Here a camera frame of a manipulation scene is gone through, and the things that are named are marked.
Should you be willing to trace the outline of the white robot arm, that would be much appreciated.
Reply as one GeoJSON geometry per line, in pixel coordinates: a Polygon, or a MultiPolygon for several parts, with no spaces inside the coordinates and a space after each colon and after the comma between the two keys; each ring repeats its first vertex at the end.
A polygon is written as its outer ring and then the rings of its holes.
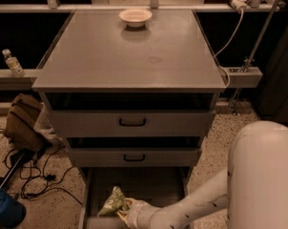
{"type": "Polygon", "coordinates": [[[227,210],[228,229],[288,229],[288,128],[258,121],[234,138],[228,165],[181,201],[158,208],[132,202],[130,229],[183,229],[227,210]]]}

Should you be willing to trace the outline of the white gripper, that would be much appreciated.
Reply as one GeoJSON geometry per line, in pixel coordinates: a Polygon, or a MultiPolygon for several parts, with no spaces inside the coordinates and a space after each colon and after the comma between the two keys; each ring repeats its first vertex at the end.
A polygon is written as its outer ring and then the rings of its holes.
{"type": "Polygon", "coordinates": [[[117,215],[130,229],[150,229],[152,216],[158,207],[152,206],[144,200],[125,198],[125,203],[130,207],[129,213],[118,210],[117,215]]]}

